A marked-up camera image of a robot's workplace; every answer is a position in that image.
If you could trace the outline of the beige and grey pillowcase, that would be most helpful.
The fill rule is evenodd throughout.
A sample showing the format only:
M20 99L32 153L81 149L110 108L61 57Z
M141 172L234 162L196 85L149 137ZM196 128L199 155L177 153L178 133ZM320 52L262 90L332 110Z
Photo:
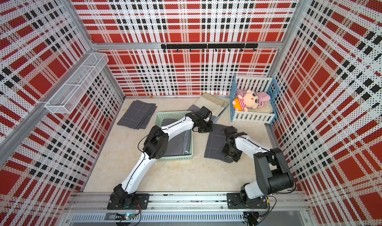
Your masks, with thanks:
M212 122L216 123L228 106L229 103L227 101L211 94L204 93L188 108L188 111L197 112L202 107L206 107L212 112Z

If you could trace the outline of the plain grey pillowcase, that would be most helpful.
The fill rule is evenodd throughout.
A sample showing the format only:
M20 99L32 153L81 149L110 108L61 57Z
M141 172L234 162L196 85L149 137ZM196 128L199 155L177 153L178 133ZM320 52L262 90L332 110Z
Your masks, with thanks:
M192 140L191 130L187 130L185 132L182 132L179 135L176 135L168 142L167 151L164 154L164 156L167 157L167 156L190 155L191 140Z

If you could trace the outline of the green perforated plastic basket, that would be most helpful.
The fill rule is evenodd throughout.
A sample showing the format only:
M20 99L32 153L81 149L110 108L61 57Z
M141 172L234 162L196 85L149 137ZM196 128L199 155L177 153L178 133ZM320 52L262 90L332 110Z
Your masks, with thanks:
M159 127L163 127L169 124L172 124L180 119L184 119L185 115L189 111L172 111L172 112L158 112L155 118L155 125ZM170 160L186 160L193 158L193 132L192 132L192 140L191 140L191 149L190 155L182 155L182 156L162 156L160 161L170 161Z

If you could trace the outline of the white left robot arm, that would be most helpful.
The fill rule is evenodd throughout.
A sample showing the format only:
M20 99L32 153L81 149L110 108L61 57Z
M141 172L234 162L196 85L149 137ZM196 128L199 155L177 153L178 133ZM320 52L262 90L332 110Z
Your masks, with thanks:
M150 167L167 151L168 142L177 135L188 131L198 129L198 133L208 133L213 129L211 120L212 112L206 107L199 111L187 113L182 119L163 126L154 126L144 142L142 154L134 166L129 176L118 184L110 195L110 202L114 202L119 207L122 204L130 204L129 199L133 198L137 188L146 175Z

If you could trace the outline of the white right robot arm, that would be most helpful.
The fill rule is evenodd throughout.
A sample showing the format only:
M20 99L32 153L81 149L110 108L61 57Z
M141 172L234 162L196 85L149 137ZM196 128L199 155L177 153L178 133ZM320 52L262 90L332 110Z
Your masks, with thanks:
M279 148L262 146L245 132L237 132L232 127L225 128L222 134L225 136L223 155L238 162L244 153L254 162L256 180L242 186L241 195L244 201L259 199L295 186L294 178Z

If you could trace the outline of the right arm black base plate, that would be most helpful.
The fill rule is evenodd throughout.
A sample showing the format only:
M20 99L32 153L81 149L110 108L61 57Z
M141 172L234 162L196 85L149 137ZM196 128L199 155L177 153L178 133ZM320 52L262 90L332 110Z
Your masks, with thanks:
M265 197L249 199L241 193L227 193L227 205L229 209L267 209L268 203Z

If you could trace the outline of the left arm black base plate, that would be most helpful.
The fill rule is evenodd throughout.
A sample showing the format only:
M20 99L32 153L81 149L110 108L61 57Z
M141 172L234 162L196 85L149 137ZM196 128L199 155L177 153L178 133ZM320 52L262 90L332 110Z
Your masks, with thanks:
M118 197L114 193L110 195L107 205L108 210L146 210L149 194L133 194L132 196Z

